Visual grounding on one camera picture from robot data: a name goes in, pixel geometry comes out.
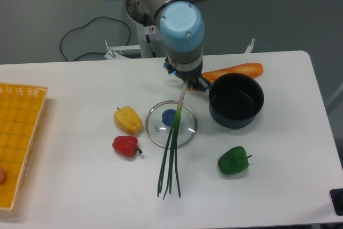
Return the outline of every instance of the black cable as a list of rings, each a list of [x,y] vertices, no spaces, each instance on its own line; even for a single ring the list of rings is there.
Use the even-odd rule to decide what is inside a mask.
[[[130,41],[130,39],[131,39],[131,29],[130,29],[129,25],[128,25],[126,22],[121,21],[121,20],[119,20],[119,19],[107,17],[107,16],[98,16],[98,17],[95,17],[94,19],[92,19],[91,21],[89,21],[87,24],[85,24],[85,25],[83,25],[83,26],[81,26],[81,27],[78,27],[78,28],[75,28],[75,29],[72,29],[72,30],[68,31],[68,32],[62,37],[61,41],[59,42],[59,50],[60,50],[62,56],[64,57],[64,59],[65,59],[67,62],[69,62],[69,60],[66,58],[66,56],[64,55],[64,53],[63,53],[63,51],[62,51],[62,41],[64,40],[64,38],[65,38],[69,33],[73,32],[73,31],[76,31],[77,29],[82,29],[82,28],[87,27],[89,24],[91,24],[92,22],[94,22],[94,21],[97,20],[97,19],[109,19],[109,20],[117,21],[117,22],[122,23],[123,25],[125,25],[125,26],[128,28],[128,31],[129,31],[129,37],[128,37],[128,40],[127,40],[126,43],[125,43],[125,46],[128,45],[128,43],[129,43],[129,41]],[[76,57],[76,58],[73,59],[72,61],[77,61],[77,59],[79,59],[79,58],[81,58],[81,57],[83,57],[83,56],[86,56],[86,55],[90,55],[90,54],[105,55],[106,53],[101,53],[101,52],[88,52],[88,53],[84,53],[84,54],[82,54],[82,55]]]

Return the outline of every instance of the bell pepper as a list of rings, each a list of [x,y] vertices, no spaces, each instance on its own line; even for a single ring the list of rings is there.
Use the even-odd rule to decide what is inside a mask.
[[[233,147],[218,160],[220,172],[225,175],[237,174],[248,168],[249,162],[245,149],[241,146]]]
[[[137,151],[142,154],[142,150],[137,146],[138,139],[135,136],[118,136],[114,138],[112,143],[113,149],[128,158],[136,155]]]
[[[142,129],[142,122],[132,107],[118,108],[114,113],[113,120],[122,131],[129,135],[137,135]]]
[[[220,76],[233,72],[242,73],[244,75],[250,76],[251,78],[256,78],[263,73],[263,66],[260,63],[240,64],[234,67],[223,68],[210,72],[203,72],[202,75],[212,83]]]

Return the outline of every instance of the orange carrot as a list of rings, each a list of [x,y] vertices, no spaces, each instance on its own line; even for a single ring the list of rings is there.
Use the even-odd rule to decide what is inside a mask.
[[[225,75],[227,73],[233,73],[233,72],[242,73],[252,78],[256,78],[263,73],[263,66],[260,63],[240,64],[234,67],[228,67],[228,68],[215,70],[211,72],[203,72],[203,77],[205,77],[207,80],[209,80],[212,83],[218,77]]]

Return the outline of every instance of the black object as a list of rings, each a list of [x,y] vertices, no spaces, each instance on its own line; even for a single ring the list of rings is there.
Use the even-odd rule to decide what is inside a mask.
[[[334,211],[337,215],[343,216],[343,189],[330,190]]]
[[[61,52],[61,54],[62,54],[64,60],[66,60],[67,62],[69,61],[69,60],[66,58],[66,56],[64,55],[63,51],[62,51],[62,41],[64,40],[64,38],[65,38],[69,33],[73,32],[73,31],[76,31],[77,29],[85,28],[85,27],[87,27],[89,24],[91,24],[92,22],[94,22],[95,20],[98,20],[98,19],[108,19],[108,20],[116,21],[116,22],[119,22],[119,23],[125,25],[126,28],[128,29],[128,32],[129,32],[129,37],[128,37],[126,43],[125,43],[125,46],[129,43],[129,41],[130,41],[130,39],[131,39],[131,29],[130,29],[129,25],[128,25],[126,22],[121,21],[121,20],[119,20],[119,19],[107,17],[107,16],[98,16],[98,17],[95,17],[94,19],[92,19],[91,21],[89,21],[87,24],[85,24],[85,25],[83,25],[83,26],[81,26],[81,27],[77,27],[77,28],[75,28],[75,29],[72,29],[72,30],[68,31],[68,32],[62,37],[61,41],[59,42],[59,51]],[[104,52],[104,53],[102,53],[102,52],[88,52],[88,53],[84,53],[84,54],[82,54],[82,55],[80,55],[80,56],[74,58],[72,61],[78,61],[81,57],[84,57],[84,56],[90,55],[90,54],[105,55],[106,52]]]
[[[250,124],[263,102],[261,86],[241,73],[223,75],[210,87],[210,113],[227,128],[239,129]]]

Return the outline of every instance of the glass lid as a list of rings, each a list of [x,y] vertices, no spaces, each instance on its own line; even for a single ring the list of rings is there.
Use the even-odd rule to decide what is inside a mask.
[[[170,128],[173,125],[178,101],[169,100],[158,103],[149,111],[145,119],[145,128],[149,138],[156,145],[166,147]],[[177,147],[188,143],[195,135],[198,120],[193,110],[183,104],[180,128],[178,131]]]

